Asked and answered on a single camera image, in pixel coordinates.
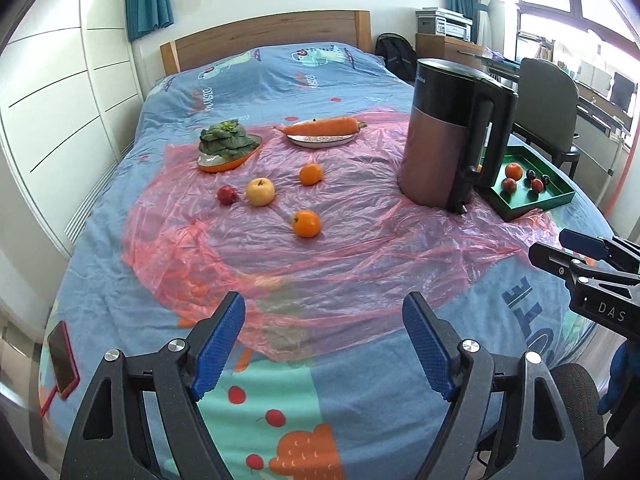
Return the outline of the right hand blue glove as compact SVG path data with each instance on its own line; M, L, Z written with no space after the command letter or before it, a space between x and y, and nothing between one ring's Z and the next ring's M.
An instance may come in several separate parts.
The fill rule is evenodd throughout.
M600 415L611 411L611 408L624 392L627 375L631 374L634 377L638 377L639 367L640 353L638 344L625 341L614 353L610 365L608 391L602 396L597 407Z

